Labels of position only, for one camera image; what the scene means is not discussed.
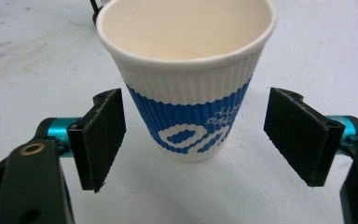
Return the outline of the white foam mat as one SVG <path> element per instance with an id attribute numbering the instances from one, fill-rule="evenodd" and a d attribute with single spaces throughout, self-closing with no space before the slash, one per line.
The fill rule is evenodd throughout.
<path id="1" fill-rule="evenodd" d="M 125 140 L 99 192 L 62 161 L 76 224 L 343 224 L 339 191 L 351 167 L 335 158 L 307 186 L 264 133 L 273 87 L 325 115 L 358 118 L 358 0 L 272 0 L 277 26 L 223 149 L 181 163 L 154 144 L 125 95 Z M 89 0 L 0 0 L 0 160 L 48 117 L 80 117 L 101 91 L 122 88 Z"/>

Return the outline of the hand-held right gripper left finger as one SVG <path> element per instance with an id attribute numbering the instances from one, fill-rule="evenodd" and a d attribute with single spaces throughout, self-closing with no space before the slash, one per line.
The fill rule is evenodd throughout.
<path id="1" fill-rule="evenodd" d="M 59 143 L 62 157 L 73 158 L 83 190 L 99 192 L 126 132 L 121 89 L 98 93 L 81 118 L 54 118 L 47 138 Z"/>

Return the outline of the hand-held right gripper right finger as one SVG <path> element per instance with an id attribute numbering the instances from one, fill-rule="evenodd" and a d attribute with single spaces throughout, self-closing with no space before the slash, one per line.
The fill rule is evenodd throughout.
<path id="1" fill-rule="evenodd" d="M 338 151 L 357 134 L 347 116 L 324 116 L 303 96 L 272 88 L 264 131 L 289 165 L 310 187 L 321 187 Z"/>

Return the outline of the blue and white paper cup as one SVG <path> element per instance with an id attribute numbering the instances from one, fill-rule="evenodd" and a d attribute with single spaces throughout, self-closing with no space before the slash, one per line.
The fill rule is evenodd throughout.
<path id="1" fill-rule="evenodd" d="M 154 141 L 194 162 L 222 147 L 276 20 L 269 0 L 109 0 L 96 28 Z"/>

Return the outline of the black wire cup holder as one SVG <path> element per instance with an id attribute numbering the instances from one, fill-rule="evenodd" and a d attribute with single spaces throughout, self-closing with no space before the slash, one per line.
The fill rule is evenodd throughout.
<path id="1" fill-rule="evenodd" d="M 96 23 L 97 21 L 97 17 L 99 15 L 100 10 L 103 8 L 102 6 L 99 6 L 96 2 L 96 0 L 89 0 L 90 4 L 91 4 L 91 8 L 93 10 L 93 14 L 92 14 L 92 21 L 93 23 Z"/>

